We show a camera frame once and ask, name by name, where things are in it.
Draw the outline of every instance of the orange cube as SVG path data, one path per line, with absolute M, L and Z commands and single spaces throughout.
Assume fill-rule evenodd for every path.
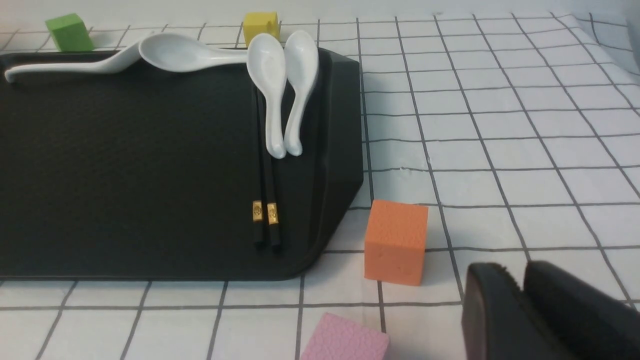
M 420 285 L 429 208 L 374 200 L 364 240 L 364 277 Z

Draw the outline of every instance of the green cube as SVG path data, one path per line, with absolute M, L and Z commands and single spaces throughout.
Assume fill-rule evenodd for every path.
M 51 38 L 60 51 L 92 51 L 93 42 L 84 22 L 76 13 L 45 21 Z

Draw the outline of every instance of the foam block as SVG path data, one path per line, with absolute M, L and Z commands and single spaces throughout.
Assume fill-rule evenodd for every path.
M 382 360 L 388 346 L 389 335 L 325 313 L 300 360 Z
M 280 24 L 278 14 L 271 13 L 248 13 L 244 16 L 243 22 L 244 43 L 249 47 L 251 40 L 261 33 L 271 34 L 280 41 Z
M 428 215 L 425 206 L 374 200 L 364 240 L 364 276 L 420 285 Z
M 60 51 L 91 51 L 93 42 L 84 22 L 76 13 L 45 21 L 51 38 Z

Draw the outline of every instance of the spoon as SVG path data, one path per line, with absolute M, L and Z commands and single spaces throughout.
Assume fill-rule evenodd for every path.
M 92 63 L 50 63 L 18 65 L 4 72 L 7 82 L 13 83 L 16 74 L 28 72 L 83 72 L 87 74 L 115 74 L 130 67 L 140 59 L 138 42 L 135 42 L 115 55 Z
M 284 47 L 287 60 L 287 79 L 296 92 L 284 133 L 284 145 L 293 156 L 302 154 L 300 126 L 307 101 L 316 85 L 318 48 L 315 40 L 305 31 L 293 33 Z
M 276 159 L 287 154 L 282 139 L 282 96 L 287 84 L 284 50 L 275 37 L 267 33 L 257 35 L 249 43 L 246 69 L 255 86 L 266 100 L 265 144 Z
M 138 46 L 140 55 L 151 65 L 171 72 L 192 72 L 219 65 L 246 63 L 246 50 L 208 47 L 176 33 L 147 37 Z

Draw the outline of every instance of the white grid tablecloth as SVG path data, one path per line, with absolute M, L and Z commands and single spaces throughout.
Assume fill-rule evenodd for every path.
M 326 311 L 389 333 L 388 359 L 464 359 L 476 261 L 521 281 L 548 260 L 640 308 L 640 71 L 624 21 L 598 19 L 285 21 L 283 40 L 304 29 L 363 70 L 365 181 L 318 264 L 282 282 L 0 282 L 0 359 L 297 359 Z M 150 29 L 244 45 L 237 23 L 90 34 L 119 49 Z M 0 32 L 0 53 L 54 48 Z M 374 198 L 431 208 L 422 286 L 363 278 Z

